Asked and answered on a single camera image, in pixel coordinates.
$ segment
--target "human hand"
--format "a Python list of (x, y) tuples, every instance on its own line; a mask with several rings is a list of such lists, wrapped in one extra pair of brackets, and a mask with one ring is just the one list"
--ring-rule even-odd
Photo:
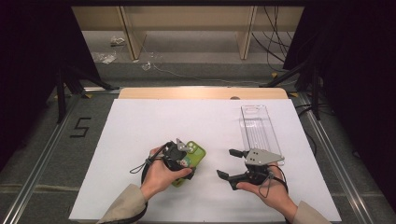
[[(269, 165), (277, 166), (277, 163), (274, 162)], [(270, 166), (270, 169), (274, 173), (275, 177), (283, 180), (282, 173), (279, 169), (274, 166)], [(236, 187), (256, 194), (266, 205), (280, 212), (290, 223), (292, 223), (294, 215), (297, 212), (297, 205), (291, 200), (285, 187), (278, 181), (273, 179), (270, 184), (270, 180), (266, 180), (262, 187), (252, 185), (248, 182), (240, 182)]]
[[(154, 148), (150, 151), (150, 155), (155, 154), (159, 148)], [(169, 185), (176, 179), (184, 177), (192, 172), (190, 168), (184, 168), (179, 171), (170, 171), (162, 160), (155, 160), (146, 174), (145, 180), (143, 181), (140, 189), (142, 190), (143, 196), (148, 201), (156, 193), (166, 190)]]

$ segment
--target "beige sleeve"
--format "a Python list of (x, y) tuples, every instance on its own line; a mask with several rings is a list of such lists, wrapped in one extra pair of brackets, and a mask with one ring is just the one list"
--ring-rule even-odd
[(305, 202), (300, 202), (293, 224), (330, 223), (321, 213)]
[(110, 205), (105, 215), (98, 223), (131, 218), (141, 213), (146, 207), (146, 200), (140, 188), (129, 185)]

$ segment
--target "white paper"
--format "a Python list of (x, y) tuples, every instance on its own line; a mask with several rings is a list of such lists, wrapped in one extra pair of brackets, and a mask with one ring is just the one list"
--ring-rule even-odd
[(265, 105), (285, 156), (290, 197), (303, 200), (330, 221), (341, 221), (290, 100), (115, 100), (70, 219), (98, 220), (141, 173), (152, 148), (180, 138), (206, 150), (192, 180), (155, 195), (142, 221), (271, 222), (285, 219), (257, 196), (232, 190), (217, 170), (240, 175), (247, 168), (229, 149), (244, 150), (241, 105)]

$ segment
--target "green object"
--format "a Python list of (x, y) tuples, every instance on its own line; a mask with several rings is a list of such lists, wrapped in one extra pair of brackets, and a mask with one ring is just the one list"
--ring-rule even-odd
[[(181, 160), (180, 164), (185, 167), (196, 168), (199, 162), (204, 158), (206, 155), (206, 151), (196, 144), (193, 141), (190, 141), (186, 144), (187, 147), (191, 149), (191, 151), (187, 152), (187, 155)], [(180, 187), (186, 179), (179, 178), (172, 182), (172, 185), (175, 187)]]

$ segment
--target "black tripod leg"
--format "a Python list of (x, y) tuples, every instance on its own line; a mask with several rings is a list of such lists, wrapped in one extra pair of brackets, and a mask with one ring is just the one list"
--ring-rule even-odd
[(81, 77), (87, 78), (92, 83), (94, 83), (94, 84), (96, 84), (96, 85), (98, 85), (100, 87), (103, 87), (104, 89), (106, 89), (108, 91), (119, 90), (120, 89), (120, 87), (112, 87), (112, 86), (108, 85), (107, 83), (105, 83), (104, 81), (86, 74), (86, 73), (84, 73), (83, 71), (79, 70), (76, 67), (67, 66), (67, 68), (70, 69), (73, 73), (75, 73), (75, 74), (77, 74), (77, 75), (79, 75)]
[(305, 65), (306, 62), (300, 63), (299, 65), (288, 71), (287, 73), (283, 74), (281, 77), (278, 77), (277, 79), (267, 83), (266, 85), (260, 85), (259, 87), (267, 87), (267, 88), (275, 87), (277, 84), (285, 81), (289, 77), (292, 77), (297, 73), (301, 72), (305, 68)]
[(64, 79), (62, 75), (62, 70), (58, 71), (56, 78), (56, 91), (58, 93), (58, 123), (64, 119), (66, 114), (66, 100), (64, 97)]
[(314, 113), (317, 120), (319, 117), (319, 76), (318, 76), (318, 66), (314, 66), (314, 74), (312, 76), (312, 112)]

